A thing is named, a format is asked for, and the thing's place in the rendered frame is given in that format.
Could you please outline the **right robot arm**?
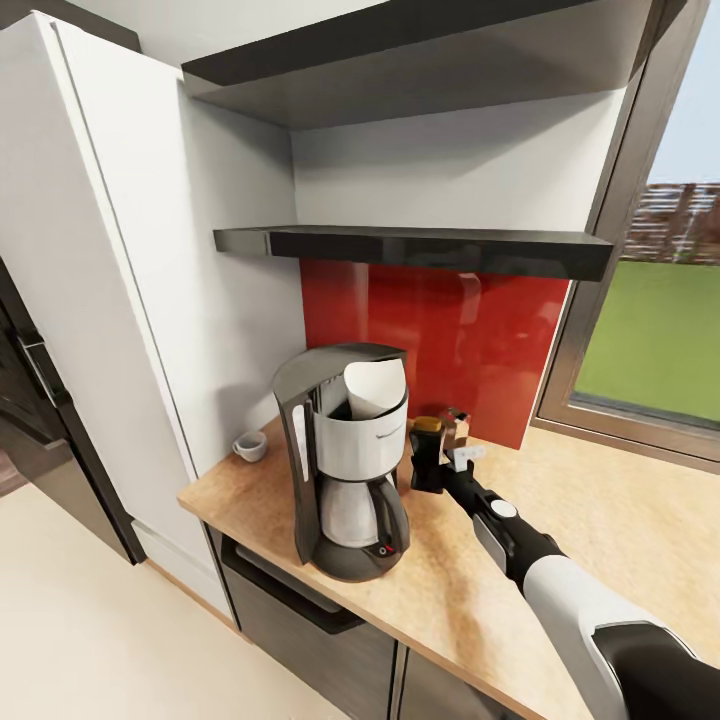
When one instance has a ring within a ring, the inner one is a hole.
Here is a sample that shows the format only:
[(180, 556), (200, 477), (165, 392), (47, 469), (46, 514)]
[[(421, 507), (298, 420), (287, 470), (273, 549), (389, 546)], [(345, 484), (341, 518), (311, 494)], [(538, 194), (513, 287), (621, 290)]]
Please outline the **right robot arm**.
[(431, 492), (447, 491), (514, 579), (593, 720), (720, 720), (720, 669), (703, 663), (649, 611), (605, 587), (548, 533), (473, 477), (484, 445), (444, 449), (445, 464), (411, 457)]

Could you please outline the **coffee cup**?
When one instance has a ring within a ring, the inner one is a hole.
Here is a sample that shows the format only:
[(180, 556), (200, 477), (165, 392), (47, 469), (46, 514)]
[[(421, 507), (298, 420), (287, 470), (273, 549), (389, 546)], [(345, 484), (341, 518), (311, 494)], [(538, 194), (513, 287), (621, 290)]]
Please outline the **coffee cup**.
[(257, 462), (265, 456), (267, 436), (261, 431), (245, 433), (233, 443), (233, 451), (247, 461)]

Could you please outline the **paper coffee filter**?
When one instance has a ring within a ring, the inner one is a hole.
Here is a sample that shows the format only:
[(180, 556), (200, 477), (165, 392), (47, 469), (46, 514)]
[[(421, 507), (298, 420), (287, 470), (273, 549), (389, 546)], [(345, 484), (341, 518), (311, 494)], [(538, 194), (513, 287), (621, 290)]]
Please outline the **paper coffee filter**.
[(343, 376), (356, 422), (372, 420), (404, 398), (405, 368), (398, 358), (346, 364)]

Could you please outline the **bottle of coffee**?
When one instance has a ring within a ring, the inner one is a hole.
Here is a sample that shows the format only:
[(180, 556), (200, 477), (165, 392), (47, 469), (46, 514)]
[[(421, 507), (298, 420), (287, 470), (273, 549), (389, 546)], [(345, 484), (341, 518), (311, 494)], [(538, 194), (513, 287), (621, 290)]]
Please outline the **bottle of coffee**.
[[(414, 427), (409, 433), (409, 439), (413, 449), (413, 457), (416, 457), (425, 467), (438, 464), (445, 464), (444, 438), (446, 426), (441, 424), (439, 417), (418, 417)], [(420, 481), (416, 471), (413, 471), (410, 488), (413, 491), (425, 491), (430, 493), (427, 481)]]

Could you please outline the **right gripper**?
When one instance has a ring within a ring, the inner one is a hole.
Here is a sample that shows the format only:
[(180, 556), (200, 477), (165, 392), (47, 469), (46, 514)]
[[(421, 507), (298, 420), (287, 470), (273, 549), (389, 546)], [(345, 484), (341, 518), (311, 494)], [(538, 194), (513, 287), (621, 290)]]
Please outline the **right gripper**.
[(474, 462), (467, 461), (467, 471), (455, 471), (447, 467), (447, 463), (425, 467), (416, 457), (411, 457), (413, 470), (416, 471), (420, 481), (427, 481), (431, 492), (447, 491), (458, 502), (458, 496), (468, 484), (479, 484), (473, 477)]

